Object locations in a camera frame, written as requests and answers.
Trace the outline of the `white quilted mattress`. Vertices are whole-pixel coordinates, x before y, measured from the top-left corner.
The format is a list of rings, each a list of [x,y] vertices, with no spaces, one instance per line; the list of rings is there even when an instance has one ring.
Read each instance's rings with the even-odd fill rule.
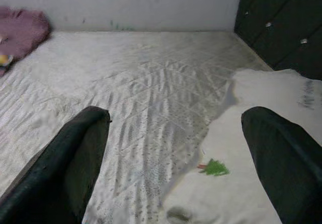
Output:
[[[0,77],[0,196],[87,106],[112,122],[84,224],[167,224],[161,199],[192,164],[242,68],[234,33],[54,32]]]

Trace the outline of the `black tufted headboard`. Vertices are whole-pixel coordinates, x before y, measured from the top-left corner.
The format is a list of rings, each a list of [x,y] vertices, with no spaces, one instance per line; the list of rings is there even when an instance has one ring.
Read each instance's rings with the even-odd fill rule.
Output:
[[[322,80],[322,0],[239,0],[234,31],[270,68]]]

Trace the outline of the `purple blanket with cartoon prints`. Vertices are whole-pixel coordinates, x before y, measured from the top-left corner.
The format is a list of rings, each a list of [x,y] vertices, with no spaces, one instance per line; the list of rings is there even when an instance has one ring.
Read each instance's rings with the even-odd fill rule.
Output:
[[[50,30],[42,11],[0,7],[0,77],[46,40]]]

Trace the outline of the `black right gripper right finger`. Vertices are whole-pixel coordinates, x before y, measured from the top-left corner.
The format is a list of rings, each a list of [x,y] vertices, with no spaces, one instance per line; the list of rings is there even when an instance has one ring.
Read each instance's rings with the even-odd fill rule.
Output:
[[[265,107],[241,116],[257,175],[282,224],[322,224],[322,146]]]

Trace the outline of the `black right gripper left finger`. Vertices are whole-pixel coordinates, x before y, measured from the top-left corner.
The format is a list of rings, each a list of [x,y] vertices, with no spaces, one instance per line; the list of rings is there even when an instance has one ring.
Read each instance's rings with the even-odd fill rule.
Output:
[[[0,224],[82,224],[110,123],[96,106],[68,121],[0,197]]]

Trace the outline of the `white pillow with green tree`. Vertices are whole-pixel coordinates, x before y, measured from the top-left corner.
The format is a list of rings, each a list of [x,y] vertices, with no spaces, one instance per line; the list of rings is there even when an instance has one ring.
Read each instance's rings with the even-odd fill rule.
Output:
[[[163,201],[163,224],[282,224],[260,179],[243,134],[241,115],[268,108],[300,125],[322,146],[322,81],[294,70],[237,71],[225,110],[201,143],[200,165]]]

